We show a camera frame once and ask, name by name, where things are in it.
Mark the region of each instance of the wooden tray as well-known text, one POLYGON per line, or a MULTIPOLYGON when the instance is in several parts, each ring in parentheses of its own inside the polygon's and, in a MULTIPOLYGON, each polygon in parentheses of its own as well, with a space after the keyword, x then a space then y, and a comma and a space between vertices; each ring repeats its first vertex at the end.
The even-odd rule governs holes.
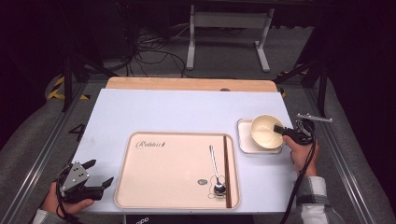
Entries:
POLYGON ((246 153, 276 154, 282 150, 282 146, 276 148, 263 148, 254 143, 250 135, 250 125, 253 119, 238 120, 239 146, 246 153))
POLYGON ((224 133, 132 134, 115 203, 121 208, 235 208, 239 204, 239 188, 233 139, 224 133), (216 177, 210 145, 214 148, 220 182, 226 186, 228 183, 224 196, 214 194, 216 177))

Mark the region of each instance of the small black object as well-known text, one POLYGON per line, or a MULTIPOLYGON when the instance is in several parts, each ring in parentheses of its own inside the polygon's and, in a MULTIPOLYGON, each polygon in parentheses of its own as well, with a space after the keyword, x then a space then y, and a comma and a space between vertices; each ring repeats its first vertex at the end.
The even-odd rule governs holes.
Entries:
POLYGON ((87 161, 84 164, 76 161, 69 164, 60 174, 59 191, 64 203, 78 203, 84 199, 99 201, 102 199, 104 190, 107 189, 114 177, 109 178, 100 187, 85 187, 90 178, 86 169, 93 167, 96 160, 87 161))
POLYGON ((274 132, 289 136, 299 145, 308 145, 312 143, 312 133, 315 130, 314 122, 310 119, 299 119, 296 120, 296 124, 296 129, 290 129, 287 127, 282 128, 275 125, 274 132))

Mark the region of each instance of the spoon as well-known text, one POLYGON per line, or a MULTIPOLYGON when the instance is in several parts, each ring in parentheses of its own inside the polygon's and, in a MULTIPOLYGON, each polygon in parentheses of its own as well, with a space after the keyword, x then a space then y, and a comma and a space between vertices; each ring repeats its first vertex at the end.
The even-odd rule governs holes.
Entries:
POLYGON ((219 195, 219 196, 222 196, 222 195, 224 195, 226 188, 225 188, 225 186, 223 184, 221 184, 219 182, 218 168, 216 166, 215 154, 214 154, 214 151, 213 151, 213 147, 209 146, 209 149, 210 149, 210 155, 212 156, 213 167, 215 168, 215 174, 216 174, 216 180, 217 180, 217 183, 216 183, 216 185, 214 187, 215 194, 219 195))

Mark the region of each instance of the human hand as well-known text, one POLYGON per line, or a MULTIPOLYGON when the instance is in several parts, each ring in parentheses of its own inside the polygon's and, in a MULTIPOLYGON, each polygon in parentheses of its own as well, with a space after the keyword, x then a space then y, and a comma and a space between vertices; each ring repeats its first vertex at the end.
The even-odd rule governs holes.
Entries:
MULTIPOLYGON (((297 172, 297 175, 298 175, 300 173, 300 171, 303 170, 303 167, 304 167, 305 161, 306 161, 306 157, 308 156, 308 153, 312 147, 312 144, 305 145, 305 146, 299 145, 299 144, 295 143, 287 135, 283 135, 283 141, 291 149, 290 156, 294 163, 294 170, 297 172)), ((319 154, 319 144, 318 144, 318 141, 316 141, 316 142, 317 142, 317 144, 315 147, 315 155, 312 158, 312 161, 309 163, 308 168, 306 169, 305 176, 318 175, 316 162, 317 162, 318 154, 319 154)))
MULTIPOLYGON (((57 214, 56 210, 58 208, 58 198, 56 197, 56 183, 52 182, 49 188, 49 193, 41 207, 42 210, 57 214)), ((64 210, 68 214, 75 214, 81 211, 82 209, 93 205, 92 199, 85 199, 79 203, 64 203, 64 210)), ((58 209, 59 216, 64 217, 61 209, 58 209)))

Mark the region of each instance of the tray rim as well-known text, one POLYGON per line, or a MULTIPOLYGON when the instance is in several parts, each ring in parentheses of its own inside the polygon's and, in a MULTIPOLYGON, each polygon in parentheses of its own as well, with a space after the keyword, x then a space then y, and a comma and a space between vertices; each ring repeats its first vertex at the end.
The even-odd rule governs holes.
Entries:
POLYGON ((175 210, 177 210, 177 209, 180 209, 180 210, 207 210, 207 209, 210 209, 210 210, 230 210, 231 209, 231 210, 233 210, 233 209, 237 208, 240 205, 240 203, 241 203, 241 199, 240 198, 241 198, 241 190, 240 190, 240 186, 239 186, 236 150, 235 150, 235 147, 234 147, 233 138, 229 134, 227 134, 227 133, 199 133, 199 132, 137 131, 137 132, 132 133, 128 137, 128 140, 126 141, 125 149, 124 149, 124 152, 123 152, 122 165, 121 165, 120 171, 119 171, 119 176, 118 176, 116 190, 115 190, 114 196, 113 196, 113 201, 114 201, 115 205, 118 208, 120 208, 120 209, 131 209, 131 208, 132 209, 171 209, 171 210, 172 209, 175 209, 175 210), (205 135, 224 136, 225 135, 227 137, 227 139, 229 139, 231 141, 232 146, 233 146, 232 152, 233 152, 233 163, 234 163, 234 173, 235 173, 234 176, 235 176, 235 182, 236 182, 235 186, 237 188, 236 192, 237 192, 237 196, 238 196, 237 203, 235 204, 235 206, 233 206, 231 208, 227 208, 227 207, 224 207, 224 208, 219 207, 219 208, 217 208, 217 207, 162 207, 162 206, 122 206, 122 205, 119 205, 116 198, 117 198, 118 191, 119 191, 119 184, 120 184, 120 180, 121 180, 121 176, 122 176, 122 170, 123 170, 123 166, 124 166, 124 162, 125 162, 125 157, 126 157, 126 155, 128 153, 128 146, 129 146, 129 143, 130 143, 131 139, 135 135, 138 135, 138 134, 158 134, 158 133, 164 134, 164 135, 175 135, 175 134, 180 134, 180 135, 200 135, 200 136, 205 136, 205 135))

